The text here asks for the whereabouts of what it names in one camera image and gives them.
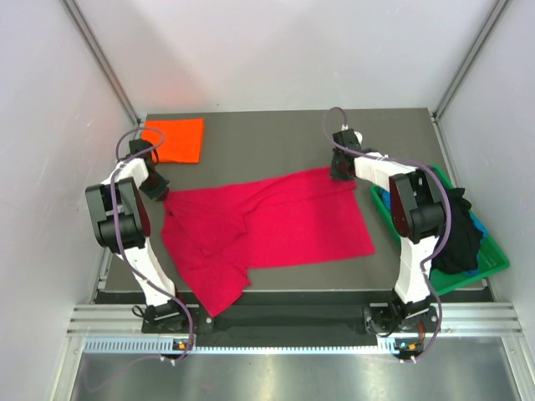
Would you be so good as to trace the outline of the red t shirt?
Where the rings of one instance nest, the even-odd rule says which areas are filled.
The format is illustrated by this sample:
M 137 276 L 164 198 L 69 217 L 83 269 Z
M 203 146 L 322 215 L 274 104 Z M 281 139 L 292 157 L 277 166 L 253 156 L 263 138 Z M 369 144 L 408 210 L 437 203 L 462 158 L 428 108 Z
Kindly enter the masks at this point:
M 252 269 L 373 255 L 355 188 L 323 167 L 172 191 L 161 239 L 181 278 L 216 317 L 250 285 Z

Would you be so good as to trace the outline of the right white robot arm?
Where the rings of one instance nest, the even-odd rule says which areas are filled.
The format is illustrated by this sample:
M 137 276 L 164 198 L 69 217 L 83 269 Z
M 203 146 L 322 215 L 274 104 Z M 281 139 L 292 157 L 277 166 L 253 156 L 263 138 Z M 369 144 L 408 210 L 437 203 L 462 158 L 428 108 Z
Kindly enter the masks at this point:
M 400 269 L 386 317 L 369 319 L 383 336 L 412 329 L 430 311 L 431 261 L 451 224 L 447 195 L 429 167 L 361 147 L 362 135 L 344 124 L 332 134 L 330 175 L 367 180 L 390 195 L 390 218 L 400 238 Z

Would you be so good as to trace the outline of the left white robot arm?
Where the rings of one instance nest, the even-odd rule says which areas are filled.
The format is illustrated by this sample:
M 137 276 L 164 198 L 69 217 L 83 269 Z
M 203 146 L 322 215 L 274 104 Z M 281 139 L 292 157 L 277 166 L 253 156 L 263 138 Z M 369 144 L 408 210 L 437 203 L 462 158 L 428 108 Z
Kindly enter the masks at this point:
M 191 314 L 150 244 L 150 218 L 141 198 L 163 201 L 169 181 L 156 171 L 158 155 L 149 141 L 131 140 L 129 150 L 108 178 L 85 189 L 94 236 L 125 262 L 140 285 L 145 307 L 133 307 L 133 312 L 142 319 L 142 332 L 188 332 Z

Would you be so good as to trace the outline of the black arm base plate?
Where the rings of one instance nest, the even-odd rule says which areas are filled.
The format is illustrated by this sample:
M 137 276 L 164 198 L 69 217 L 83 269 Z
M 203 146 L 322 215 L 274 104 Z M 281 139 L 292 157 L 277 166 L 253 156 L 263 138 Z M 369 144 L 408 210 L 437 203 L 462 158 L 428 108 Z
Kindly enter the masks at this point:
M 188 292 L 186 308 L 192 317 L 192 333 L 198 347 L 209 348 L 305 348 L 374 345 L 383 336 L 369 319 L 385 318 L 392 300 L 390 291 L 245 292 L 226 311 L 212 317 Z M 95 305 L 145 307 L 138 292 L 104 294 Z M 436 310 L 430 311 L 390 334 L 421 338 L 436 328 Z M 178 334 L 178 333 L 144 333 Z

